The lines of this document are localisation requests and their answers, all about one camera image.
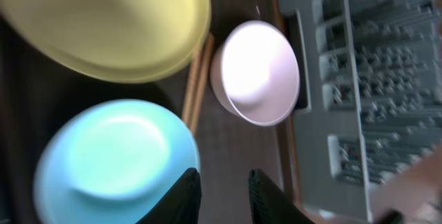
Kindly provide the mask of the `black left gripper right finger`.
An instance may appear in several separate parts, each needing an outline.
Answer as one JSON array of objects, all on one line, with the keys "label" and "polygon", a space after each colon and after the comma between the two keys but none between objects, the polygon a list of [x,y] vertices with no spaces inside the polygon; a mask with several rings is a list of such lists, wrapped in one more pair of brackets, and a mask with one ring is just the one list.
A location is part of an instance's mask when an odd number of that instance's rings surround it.
[{"label": "black left gripper right finger", "polygon": [[249,203],[253,224],[314,224],[261,169],[249,172]]}]

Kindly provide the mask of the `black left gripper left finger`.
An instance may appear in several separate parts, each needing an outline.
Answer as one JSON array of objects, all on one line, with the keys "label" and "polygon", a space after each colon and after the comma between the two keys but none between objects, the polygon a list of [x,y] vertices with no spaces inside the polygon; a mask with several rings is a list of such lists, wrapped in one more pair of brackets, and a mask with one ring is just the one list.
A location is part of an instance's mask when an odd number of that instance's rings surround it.
[{"label": "black left gripper left finger", "polygon": [[200,174],[188,168],[136,224],[198,224],[201,198]]}]

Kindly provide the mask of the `light blue bowl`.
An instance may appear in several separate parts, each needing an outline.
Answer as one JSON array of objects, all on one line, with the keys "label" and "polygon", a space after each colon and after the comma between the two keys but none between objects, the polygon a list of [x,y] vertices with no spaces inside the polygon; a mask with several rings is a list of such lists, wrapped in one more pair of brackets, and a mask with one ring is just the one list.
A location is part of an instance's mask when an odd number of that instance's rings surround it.
[{"label": "light blue bowl", "polygon": [[42,223],[136,223],[190,168],[193,134],[170,110],[111,100],[71,118],[37,163],[33,198]]}]

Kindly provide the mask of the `wooden chopstick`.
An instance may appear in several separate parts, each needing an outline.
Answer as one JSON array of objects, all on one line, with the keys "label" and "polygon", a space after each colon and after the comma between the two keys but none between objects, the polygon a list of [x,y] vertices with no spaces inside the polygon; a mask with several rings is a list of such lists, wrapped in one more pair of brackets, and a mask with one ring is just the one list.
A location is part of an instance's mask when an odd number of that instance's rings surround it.
[{"label": "wooden chopstick", "polygon": [[182,109],[182,120],[186,124],[186,126],[189,126],[190,123],[191,112],[193,108],[193,98],[200,71],[201,56],[202,48],[200,48],[199,50],[195,50],[195,52],[193,53],[191,65],[189,67],[189,74],[187,78],[184,104]]},{"label": "wooden chopstick", "polygon": [[209,74],[214,46],[215,46],[215,37],[213,36],[213,33],[210,32],[206,40],[204,52],[202,54],[200,72],[196,85],[195,101],[192,108],[192,114],[189,120],[189,129],[191,130],[191,133],[194,136],[197,133],[200,109],[202,106],[206,83],[208,80],[207,77]]}]

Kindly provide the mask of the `pink white bowl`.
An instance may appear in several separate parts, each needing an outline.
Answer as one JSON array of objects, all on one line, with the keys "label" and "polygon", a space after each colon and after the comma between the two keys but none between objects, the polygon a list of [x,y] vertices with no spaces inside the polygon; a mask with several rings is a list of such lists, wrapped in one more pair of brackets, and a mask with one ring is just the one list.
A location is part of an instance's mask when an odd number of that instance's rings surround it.
[{"label": "pink white bowl", "polygon": [[254,125],[285,120],[300,94],[296,54],[286,37],[264,21],[246,21],[216,50],[210,83],[219,103]]}]

